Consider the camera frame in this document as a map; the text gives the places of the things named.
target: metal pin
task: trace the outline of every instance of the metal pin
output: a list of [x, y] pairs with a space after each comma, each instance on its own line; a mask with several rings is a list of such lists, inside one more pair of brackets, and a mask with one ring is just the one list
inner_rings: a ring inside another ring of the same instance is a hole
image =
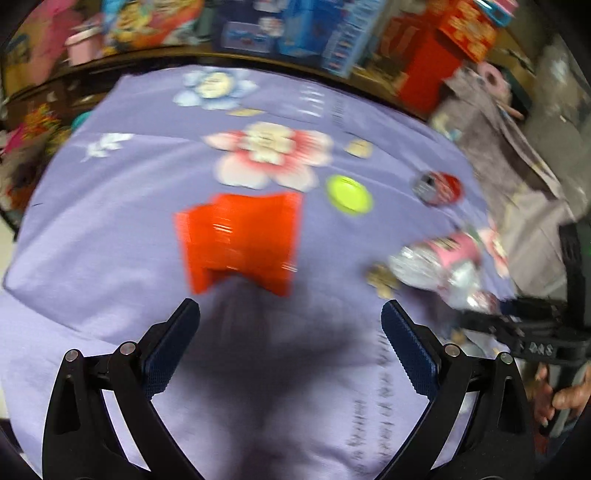
[[458, 356], [460, 355], [460, 348], [457, 345], [450, 343], [445, 346], [445, 353], [449, 356]]
[[121, 345], [119, 351], [124, 355], [130, 355], [135, 352], [135, 344], [133, 342], [127, 342]]
[[509, 355], [507, 352], [501, 353], [501, 361], [504, 364], [511, 365], [513, 363], [513, 357]]
[[76, 360], [78, 358], [78, 350], [68, 351], [68, 353], [66, 353], [66, 356], [64, 358], [66, 359], [66, 362], [73, 362], [74, 360]]

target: gray cloth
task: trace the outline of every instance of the gray cloth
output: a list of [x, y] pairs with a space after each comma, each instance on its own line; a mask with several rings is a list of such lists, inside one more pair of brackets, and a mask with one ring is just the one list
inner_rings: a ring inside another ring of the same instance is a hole
[[558, 226], [572, 215], [562, 187], [475, 72], [458, 69], [446, 84], [431, 126], [470, 161], [519, 290], [548, 295], [565, 279]]

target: white leaf print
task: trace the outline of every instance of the white leaf print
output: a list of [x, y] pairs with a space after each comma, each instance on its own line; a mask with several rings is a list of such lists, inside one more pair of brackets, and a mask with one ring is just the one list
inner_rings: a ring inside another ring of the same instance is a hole
[[130, 138], [133, 138], [133, 136], [133, 134], [104, 134], [98, 142], [93, 142], [88, 145], [86, 149], [86, 157], [82, 161], [86, 161], [90, 157], [108, 157], [109, 150], [119, 150], [120, 148], [123, 148], [118, 142], [129, 140]]
[[107, 156], [107, 154], [100, 149], [100, 145], [97, 142], [91, 143], [90, 145], [88, 145], [88, 149], [86, 151], [86, 154], [89, 157], [106, 157]]

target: red box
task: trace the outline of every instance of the red box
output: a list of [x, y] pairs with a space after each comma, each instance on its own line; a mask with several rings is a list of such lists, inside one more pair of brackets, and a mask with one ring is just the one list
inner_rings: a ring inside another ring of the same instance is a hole
[[484, 60], [495, 40], [495, 27], [473, 0], [431, 0], [423, 15], [393, 18], [378, 53], [402, 61], [394, 82], [398, 97], [429, 115], [439, 103], [443, 80], [465, 60]]

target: pink flower print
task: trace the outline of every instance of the pink flower print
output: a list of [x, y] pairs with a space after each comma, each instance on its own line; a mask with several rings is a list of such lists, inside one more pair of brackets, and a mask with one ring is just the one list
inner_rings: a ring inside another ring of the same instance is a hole
[[263, 189], [273, 179], [284, 187], [309, 192], [318, 185], [312, 167], [332, 161], [333, 142], [328, 135], [267, 122], [249, 125], [244, 131], [209, 135], [204, 141], [229, 152], [216, 166], [216, 178], [225, 185]]

